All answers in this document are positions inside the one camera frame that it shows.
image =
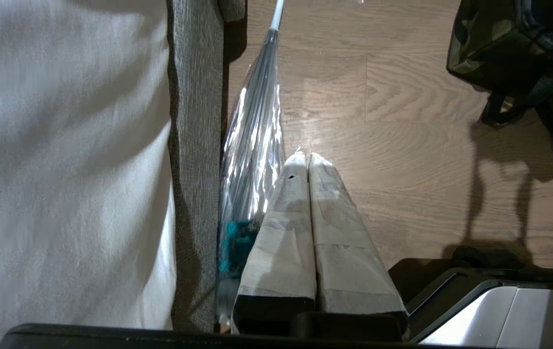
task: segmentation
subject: sofa arm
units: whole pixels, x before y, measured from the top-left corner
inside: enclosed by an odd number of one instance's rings
[[[218,6],[225,22],[241,20],[246,13],[246,0],[218,0]]]

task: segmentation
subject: backpack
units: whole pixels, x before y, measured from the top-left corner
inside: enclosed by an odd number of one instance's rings
[[[501,127],[535,108],[553,133],[553,0],[462,0],[447,70],[491,92],[485,124]],[[513,106],[502,111],[507,97]]]

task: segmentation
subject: gray upholstered sofa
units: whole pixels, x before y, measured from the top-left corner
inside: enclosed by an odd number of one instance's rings
[[[224,21],[245,0],[170,0],[169,150],[176,216],[176,331],[212,331],[221,157]]]

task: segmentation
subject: wooden floor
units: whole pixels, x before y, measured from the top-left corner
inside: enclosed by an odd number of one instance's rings
[[[273,1],[248,0],[229,111]],[[553,268],[553,140],[534,114],[476,124],[487,95],[445,59],[458,0],[287,0],[279,73],[285,152],[338,168],[391,275],[460,245],[499,245]]]

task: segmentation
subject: closed umbrella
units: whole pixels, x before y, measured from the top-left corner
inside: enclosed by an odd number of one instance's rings
[[[231,316],[239,279],[284,162],[277,47],[283,0],[232,114],[221,162],[216,315]]]

